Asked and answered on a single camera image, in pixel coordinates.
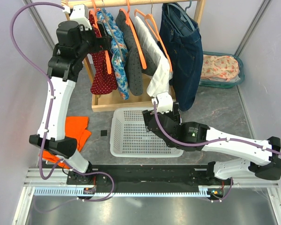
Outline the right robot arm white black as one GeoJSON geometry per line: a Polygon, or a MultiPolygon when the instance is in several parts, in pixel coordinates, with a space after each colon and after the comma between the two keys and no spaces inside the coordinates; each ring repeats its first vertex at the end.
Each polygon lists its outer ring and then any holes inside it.
{"type": "Polygon", "coordinates": [[[235,156],[226,162],[210,162],[205,172],[209,184],[220,180],[254,175],[263,180],[281,178],[281,140],[272,136],[266,140],[254,140],[219,131],[198,122],[180,120],[177,110],[168,113],[142,112],[147,131],[163,139],[167,147],[183,151],[217,152],[235,156]]]}

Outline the red polka dot skirt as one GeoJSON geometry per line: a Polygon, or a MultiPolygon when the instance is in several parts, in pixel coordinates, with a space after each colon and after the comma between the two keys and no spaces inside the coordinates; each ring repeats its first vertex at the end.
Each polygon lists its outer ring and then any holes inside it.
{"type": "Polygon", "coordinates": [[[99,51],[91,54],[96,73],[90,92],[94,95],[109,94],[118,87],[113,69],[108,72],[106,53],[108,52],[99,51]]]}

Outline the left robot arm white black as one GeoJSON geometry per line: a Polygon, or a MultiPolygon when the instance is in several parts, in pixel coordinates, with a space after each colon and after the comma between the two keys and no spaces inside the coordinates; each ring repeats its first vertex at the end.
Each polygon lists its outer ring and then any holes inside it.
{"type": "Polygon", "coordinates": [[[82,184],[93,180],[91,163],[77,150],[77,140],[67,137],[65,123],[69,100],[88,54],[109,50],[111,36],[99,22],[97,36],[94,27],[76,21],[65,21],[56,30],[58,43],[48,62],[48,92],[44,115],[30,144],[56,155],[77,174],[82,184]]]}

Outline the grey dotted skirt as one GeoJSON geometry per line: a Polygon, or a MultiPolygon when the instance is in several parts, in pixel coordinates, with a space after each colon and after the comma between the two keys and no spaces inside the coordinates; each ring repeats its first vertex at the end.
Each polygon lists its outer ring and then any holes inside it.
{"type": "Polygon", "coordinates": [[[142,49],[147,65],[146,69],[142,68],[139,51],[135,38],[133,36],[132,29],[128,24],[126,24],[126,16],[122,10],[119,11],[116,17],[116,24],[123,32],[124,42],[128,49],[125,72],[129,90],[134,96],[140,96],[143,94],[142,75],[147,74],[148,76],[153,76],[157,69],[157,66],[154,64],[153,59],[149,55],[148,51],[142,49]]]}

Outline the white pleated skirt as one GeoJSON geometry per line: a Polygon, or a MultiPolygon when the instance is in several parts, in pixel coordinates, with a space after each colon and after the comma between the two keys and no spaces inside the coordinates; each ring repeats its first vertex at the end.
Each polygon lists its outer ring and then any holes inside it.
{"type": "Polygon", "coordinates": [[[149,58],[156,67],[147,87],[147,94],[156,97],[159,93],[169,91],[169,82],[172,78],[170,64],[140,17],[135,17],[134,25],[141,47],[148,52],[149,58]]]}

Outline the grey hanger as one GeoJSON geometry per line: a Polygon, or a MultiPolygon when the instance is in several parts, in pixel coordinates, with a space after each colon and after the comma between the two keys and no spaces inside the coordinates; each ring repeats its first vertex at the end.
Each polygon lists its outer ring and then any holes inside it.
{"type": "MultiPolygon", "coordinates": [[[[103,9],[105,9],[104,0],[101,0],[101,2],[102,2],[102,5],[103,5],[103,9]]],[[[123,54],[122,54],[122,52],[121,52],[120,45],[119,45],[118,41],[116,40],[116,37],[115,37],[115,35],[114,35],[114,33],[113,33],[113,30],[111,29],[111,26],[110,26],[110,24],[109,24],[109,22],[108,22],[107,16],[106,16],[105,12],[103,11],[103,9],[101,9],[101,12],[102,12],[102,14],[103,14],[103,16],[104,16],[104,19],[105,19],[105,22],[106,22],[106,24],[107,24],[107,26],[108,26],[108,28],[109,28],[109,31],[110,31],[110,33],[111,33],[113,39],[115,40],[115,43],[116,43],[117,47],[118,47],[118,51],[119,51],[120,57],[121,57],[121,59],[123,60],[123,54]]]]}

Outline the blue floral skirt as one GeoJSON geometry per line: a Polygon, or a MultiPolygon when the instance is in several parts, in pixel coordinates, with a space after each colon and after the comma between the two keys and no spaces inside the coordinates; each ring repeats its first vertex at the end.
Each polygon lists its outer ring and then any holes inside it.
{"type": "MultiPolygon", "coordinates": [[[[104,16],[101,12],[101,9],[97,10],[96,16],[97,16],[97,21],[98,22],[102,22],[103,25],[105,26],[107,32],[109,35],[111,35],[109,28],[105,22],[104,16]]],[[[116,24],[115,19],[113,18],[112,14],[109,13],[107,10],[103,9],[103,11],[105,12],[108,22],[111,26],[111,29],[113,30],[113,33],[116,37],[116,40],[118,41],[119,45],[120,45],[120,49],[121,52],[123,54],[123,60],[120,57],[119,51],[118,51],[118,47],[115,43],[115,40],[113,39],[112,35],[111,35],[111,48],[110,48],[110,52],[111,52],[111,65],[112,68],[114,70],[114,74],[115,74],[115,79],[118,85],[118,91],[119,94],[121,96],[122,99],[124,100],[128,100],[129,98],[129,87],[128,87],[128,80],[127,80],[127,76],[126,76],[126,72],[125,72],[125,65],[126,65],[126,58],[127,58],[127,54],[128,54],[128,49],[127,46],[124,42],[124,34],[123,32],[120,30],[120,28],[118,27],[118,25],[116,24]]]]}

